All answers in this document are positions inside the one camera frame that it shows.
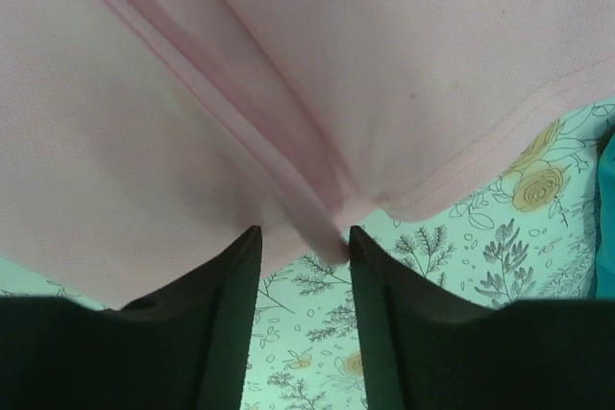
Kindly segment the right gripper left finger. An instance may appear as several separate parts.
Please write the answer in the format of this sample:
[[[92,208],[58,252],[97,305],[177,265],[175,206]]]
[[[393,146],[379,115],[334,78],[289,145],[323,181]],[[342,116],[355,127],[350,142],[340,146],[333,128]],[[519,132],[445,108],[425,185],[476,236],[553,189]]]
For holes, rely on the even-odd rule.
[[[261,231],[121,309],[131,377],[122,409],[236,409],[256,307]]]

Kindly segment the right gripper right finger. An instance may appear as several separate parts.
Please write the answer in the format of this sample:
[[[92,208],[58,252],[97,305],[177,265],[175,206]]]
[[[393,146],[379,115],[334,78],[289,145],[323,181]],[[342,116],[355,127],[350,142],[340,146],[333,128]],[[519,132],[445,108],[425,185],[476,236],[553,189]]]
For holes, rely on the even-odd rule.
[[[363,229],[350,233],[351,276],[371,409],[497,409],[472,321],[488,309],[419,276]]]

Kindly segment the pink t shirt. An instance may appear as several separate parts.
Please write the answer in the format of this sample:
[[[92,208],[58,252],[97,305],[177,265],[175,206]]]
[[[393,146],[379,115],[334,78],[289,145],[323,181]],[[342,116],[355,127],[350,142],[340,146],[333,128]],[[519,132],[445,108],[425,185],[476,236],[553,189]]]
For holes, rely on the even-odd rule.
[[[107,306],[425,220],[614,93],[614,0],[1,0],[1,254]]]

